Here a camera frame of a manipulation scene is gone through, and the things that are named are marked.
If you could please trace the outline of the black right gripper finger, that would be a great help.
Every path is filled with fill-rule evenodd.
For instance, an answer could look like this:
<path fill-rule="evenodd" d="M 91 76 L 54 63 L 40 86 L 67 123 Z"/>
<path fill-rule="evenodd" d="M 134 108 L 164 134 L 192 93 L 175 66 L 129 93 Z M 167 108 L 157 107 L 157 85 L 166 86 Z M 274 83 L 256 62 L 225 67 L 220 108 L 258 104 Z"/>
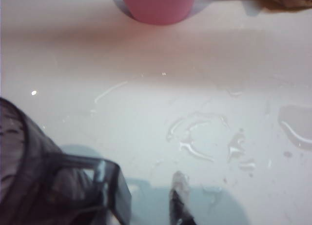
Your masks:
<path fill-rule="evenodd" d="M 190 186 L 188 177 L 181 171 L 173 174 L 169 192 L 169 219 L 171 225 L 195 225 L 189 209 Z"/>

